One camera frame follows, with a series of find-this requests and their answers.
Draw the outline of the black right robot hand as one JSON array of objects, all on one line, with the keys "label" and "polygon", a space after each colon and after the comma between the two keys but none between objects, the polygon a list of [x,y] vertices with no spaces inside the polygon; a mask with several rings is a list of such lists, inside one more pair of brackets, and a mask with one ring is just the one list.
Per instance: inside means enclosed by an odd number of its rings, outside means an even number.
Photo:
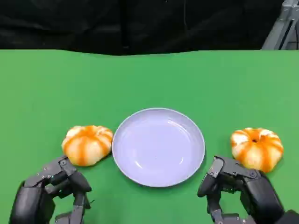
[{"label": "black right robot hand", "polygon": [[[221,193],[239,191],[248,217],[225,214],[220,206]],[[245,168],[239,161],[215,156],[204,176],[198,197],[207,198],[207,212],[215,224],[274,224],[285,213],[284,207],[263,171]]]}]

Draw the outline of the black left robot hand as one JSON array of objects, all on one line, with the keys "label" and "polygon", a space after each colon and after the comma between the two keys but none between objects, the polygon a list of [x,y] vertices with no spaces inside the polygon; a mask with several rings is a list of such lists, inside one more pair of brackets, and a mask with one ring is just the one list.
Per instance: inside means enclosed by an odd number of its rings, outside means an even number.
[{"label": "black left robot hand", "polygon": [[57,224],[84,223],[90,209],[87,193],[92,187],[70,159],[63,155],[43,166],[42,170],[23,181],[16,193],[9,223],[48,224],[54,214],[54,198],[73,195],[72,210],[55,217]]}]

